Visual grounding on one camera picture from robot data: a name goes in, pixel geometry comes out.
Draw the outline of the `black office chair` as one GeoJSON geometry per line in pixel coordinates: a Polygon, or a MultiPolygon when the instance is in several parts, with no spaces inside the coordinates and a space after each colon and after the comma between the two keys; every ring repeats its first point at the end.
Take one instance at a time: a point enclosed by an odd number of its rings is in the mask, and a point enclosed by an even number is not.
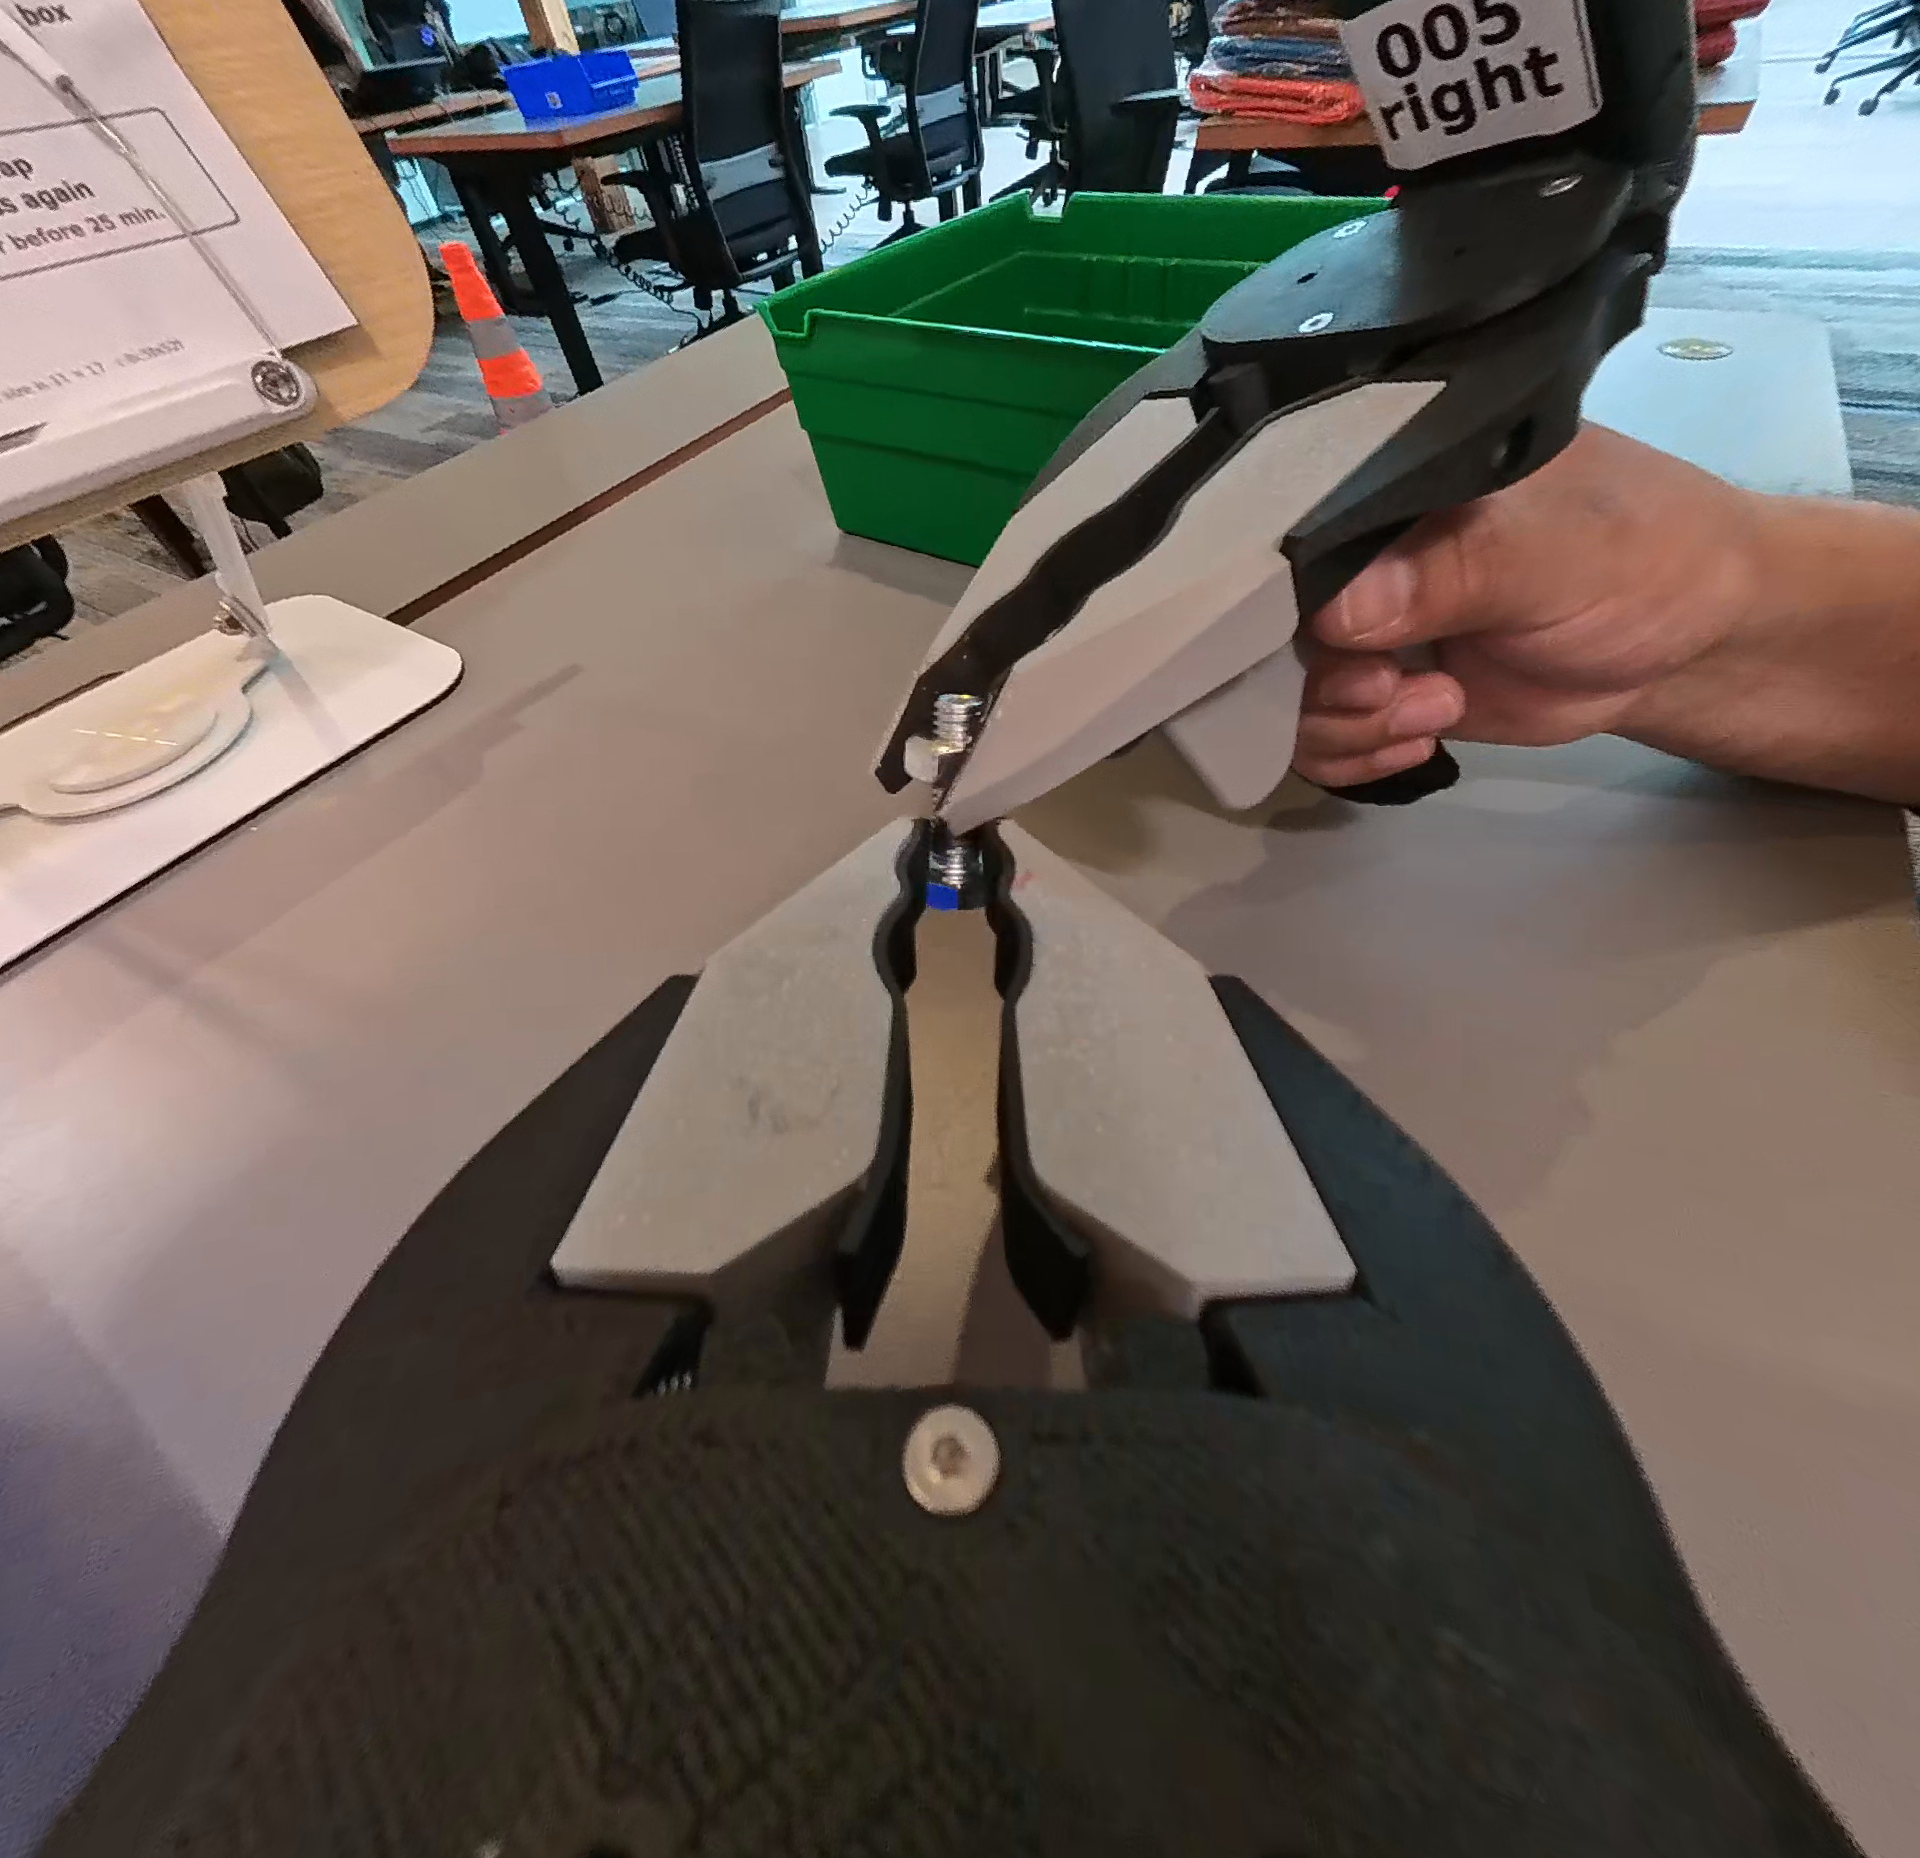
{"type": "Polygon", "coordinates": [[[1052,0],[1068,192],[1158,197],[1185,113],[1169,0],[1052,0]]]}
{"type": "Polygon", "coordinates": [[[1821,107],[1833,110],[1846,86],[1864,80],[1857,114],[1870,118],[1889,97],[1918,86],[1918,0],[1881,0],[1815,60],[1824,77],[1821,107]]]}
{"type": "Polygon", "coordinates": [[[655,262],[691,293],[695,332],[743,320],[748,285],[823,270],[812,166],[785,91],[779,0],[674,0],[685,118],[614,172],[648,224],[614,245],[620,266],[655,262]]]}
{"type": "Polygon", "coordinates": [[[862,121],[866,143],[827,159],[827,175],[870,187],[882,222],[897,214],[889,242],[920,231],[916,205],[935,205],[938,222],[954,222],[982,203],[985,139],[973,80],[980,5],[916,0],[900,104],[832,113],[862,121]]]}

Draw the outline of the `wooden backing board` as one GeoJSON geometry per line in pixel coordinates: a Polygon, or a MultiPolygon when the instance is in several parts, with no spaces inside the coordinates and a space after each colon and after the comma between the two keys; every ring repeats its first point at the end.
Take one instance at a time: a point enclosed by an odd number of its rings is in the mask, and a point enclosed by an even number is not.
{"type": "Polygon", "coordinates": [[[430,353],[436,315],[419,242],[282,0],[137,4],[358,324],[288,351],[288,363],[313,389],[310,411],[14,526],[4,523],[6,550],[186,480],[307,444],[392,405],[416,382],[430,353]]]}

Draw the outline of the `medium silver bolt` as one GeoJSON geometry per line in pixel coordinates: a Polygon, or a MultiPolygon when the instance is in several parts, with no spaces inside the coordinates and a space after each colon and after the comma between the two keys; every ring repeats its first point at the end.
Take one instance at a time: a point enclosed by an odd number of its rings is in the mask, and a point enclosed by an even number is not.
{"type": "MultiPolygon", "coordinates": [[[[980,693],[938,693],[934,700],[934,734],[941,740],[971,740],[985,727],[989,700],[980,693]]],[[[973,834],[962,834],[946,816],[946,799],[935,799],[935,816],[927,840],[927,907],[928,910],[980,910],[985,904],[985,849],[973,834]]]]}

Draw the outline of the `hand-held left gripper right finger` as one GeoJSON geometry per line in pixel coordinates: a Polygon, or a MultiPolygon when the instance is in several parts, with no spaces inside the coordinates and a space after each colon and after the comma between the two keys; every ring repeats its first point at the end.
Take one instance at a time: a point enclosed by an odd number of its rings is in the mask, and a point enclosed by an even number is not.
{"type": "Polygon", "coordinates": [[[1359,1267],[1213,976],[1023,827],[989,849],[1004,1258],[1052,1338],[1359,1267]]]}

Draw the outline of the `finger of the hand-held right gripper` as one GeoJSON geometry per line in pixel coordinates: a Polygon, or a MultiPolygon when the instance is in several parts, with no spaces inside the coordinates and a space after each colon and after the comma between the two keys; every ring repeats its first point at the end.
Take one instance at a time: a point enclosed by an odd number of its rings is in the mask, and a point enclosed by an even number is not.
{"type": "Polygon", "coordinates": [[[908,747],[934,740],[946,693],[985,705],[1075,612],[1133,566],[1213,473],[1213,420],[1188,398],[1148,398],[1038,489],[1004,526],[908,688],[876,754],[876,783],[908,789],[908,747]]]}
{"type": "Polygon", "coordinates": [[[1418,425],[1443,382],[1359,382],[1247,437],[1213,420],[1213,473],[1167,535],[1025,656],[946,802],[985,827],[1162,729],[1226,810],[1285,781],[1300,737],[1308,550],[1286,541],[1418,425]]]}

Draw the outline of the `person's right hand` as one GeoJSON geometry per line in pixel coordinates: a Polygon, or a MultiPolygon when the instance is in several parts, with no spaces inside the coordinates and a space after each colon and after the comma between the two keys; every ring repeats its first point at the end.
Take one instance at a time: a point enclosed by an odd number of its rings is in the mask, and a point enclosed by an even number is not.
{"type": "Polygon", "coordinates": [[[1621,737],[1740,627],[1755,493],[1612,428],[1429,517],[1308,624],[1292,769],[1359,789],[1444,740],[1621,737]]]}

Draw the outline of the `orange traffic cone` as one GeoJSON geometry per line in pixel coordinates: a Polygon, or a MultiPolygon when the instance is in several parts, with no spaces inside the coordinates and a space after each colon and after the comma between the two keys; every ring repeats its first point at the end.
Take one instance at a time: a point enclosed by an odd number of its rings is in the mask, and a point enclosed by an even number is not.
{"type": "Polygon", "coordinates": [[[515,336],[513,320],[504,315],[475,251],[466,242],[443,242],[443,263],[498,428],[513,432],[543,416],[553,405],[542,371],[515,336]]]}

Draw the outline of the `wooden office desk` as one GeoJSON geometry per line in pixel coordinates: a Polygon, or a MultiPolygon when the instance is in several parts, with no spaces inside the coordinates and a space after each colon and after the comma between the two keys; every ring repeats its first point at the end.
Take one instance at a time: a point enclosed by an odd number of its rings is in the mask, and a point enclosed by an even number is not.
{"type": "Polygon", "coordinates": [[[614,187],[648,203],[649,224],[637,233],[645,262],[678,263],[681,251],[663,222],[671,205],[694,203],[698,169],[685,149],[685,80],[648,75],[637,104],[595,118],[529,121],[513,107],[436,127],[392,134],[398,159],[443,166],[450,176],[501,308],[549,324],[577,395],[606,379],[581,327],[572,290],[558,257],[553,231],[542,219],[542,185],[584,162],[637,154],[637,169],[616,169],[614,187]]]}

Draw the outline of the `white document stand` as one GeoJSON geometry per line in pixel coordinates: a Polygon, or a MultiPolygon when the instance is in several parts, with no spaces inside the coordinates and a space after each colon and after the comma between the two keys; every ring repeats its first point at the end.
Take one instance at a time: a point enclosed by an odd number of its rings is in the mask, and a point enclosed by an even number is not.
{"type": "Polygon", "coordinates": [[[178,489],[215,627],[4,729],[4,969],[453,693],[463,658],[342,596],[269,602],[217,477],[178,489]]]}

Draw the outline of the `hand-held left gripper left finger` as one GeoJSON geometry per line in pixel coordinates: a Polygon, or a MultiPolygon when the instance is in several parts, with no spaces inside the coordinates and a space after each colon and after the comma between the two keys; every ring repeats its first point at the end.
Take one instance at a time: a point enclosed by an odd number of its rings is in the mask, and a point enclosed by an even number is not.
{"type": "Polygon", "coordinates": [[[549,1275],[743,1320],[823,1295],[865,1348],[908,1222],[924,827],[889,825],[695,976],[549,1275]]]}

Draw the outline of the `green plastic bin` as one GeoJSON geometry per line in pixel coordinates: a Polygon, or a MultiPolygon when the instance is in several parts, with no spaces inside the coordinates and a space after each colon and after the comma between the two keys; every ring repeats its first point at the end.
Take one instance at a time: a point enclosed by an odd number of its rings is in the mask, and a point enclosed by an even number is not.
{"type": "Polygon", "coordinates": [[[847,535],[980,566],[1068,432],[1203,310],[1383,198],[1029,192],[761,306],[847,535]]]}

